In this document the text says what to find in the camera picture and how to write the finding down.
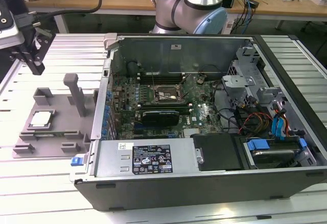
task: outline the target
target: black plastic cover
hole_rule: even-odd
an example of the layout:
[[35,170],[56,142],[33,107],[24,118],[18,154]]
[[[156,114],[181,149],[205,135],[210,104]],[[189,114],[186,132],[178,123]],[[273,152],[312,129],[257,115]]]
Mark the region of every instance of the black plastic cover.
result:
[[248,169],[243,143],[235,140],[233,134],[194,135],[195,148],[199,148],[203,155],[203,164],[199,164],[200,171],[211,170],[241,170]]

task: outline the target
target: motherboard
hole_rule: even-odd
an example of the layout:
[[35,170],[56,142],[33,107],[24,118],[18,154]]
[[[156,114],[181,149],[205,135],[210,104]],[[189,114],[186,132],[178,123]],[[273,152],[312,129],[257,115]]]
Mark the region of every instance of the motherboard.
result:
[[[205,79],[202,74],[161,78],[113,74],[107,106],[113,107],[116,139],[188,138],[222,132],[213,109],[213,81]],[[102,140],[108,136],[103,128]]]

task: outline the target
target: label sticker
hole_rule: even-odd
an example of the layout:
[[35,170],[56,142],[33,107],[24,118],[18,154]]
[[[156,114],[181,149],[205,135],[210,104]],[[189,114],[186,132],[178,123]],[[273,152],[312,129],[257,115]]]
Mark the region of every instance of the label sticker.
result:
[[118,143],[118,150],[132,150],[134,143],[132,142],[120,142]]
[[171,49],[182,49],[182,45],[181,44],[172,44]]
[[133,173],[135,175],[172,172],[173,162],[169,145],[133,146]]

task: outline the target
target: wooden desk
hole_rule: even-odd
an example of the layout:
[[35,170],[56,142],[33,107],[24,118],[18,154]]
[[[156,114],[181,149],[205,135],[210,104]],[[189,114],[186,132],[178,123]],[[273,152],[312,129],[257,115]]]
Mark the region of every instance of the wooden desk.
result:
[[[259,7],[254,18],[275,20],[310,20],[327,21],[327,7],[318,6],[310,0],[301,2],[282,2],[281,0],[255,0]],[[92,8],[98,0],[38,0],[27,5],[33,11],[52,12],[61,9]],[[241,0],[235,0],[234,6],[227,9],[228,20],[235,20],[243,12]],[[99,14],[155,15],[155,8],[150,0],[103,0]],[[60,32],[66,32],[64,18],[56,17]]]

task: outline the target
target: lab floor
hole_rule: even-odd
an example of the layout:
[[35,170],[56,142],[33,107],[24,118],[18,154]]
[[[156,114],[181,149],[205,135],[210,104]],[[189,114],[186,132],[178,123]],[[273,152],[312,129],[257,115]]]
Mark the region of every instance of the lab floor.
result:
[[[75,14],[65,17],[70,33],[148,33],[155,24],[154,16],[125,16],[125,15],[100,15],[100,14]],[[301,28],[304,21],[285,21],[280,30],[275,29],[275,20],[254,19],[246,34],[260,35],[295,35],[302,43],[315,54],[320,45],[327,39],[327,25],[314,22],[307,26],[305,32]],[[43,25],[44,29],[57,31],[52,20]],[[327,44],[317,55],[317,59],[327,66]],[[9,61],[0,62],[0,81],[10,67]]]

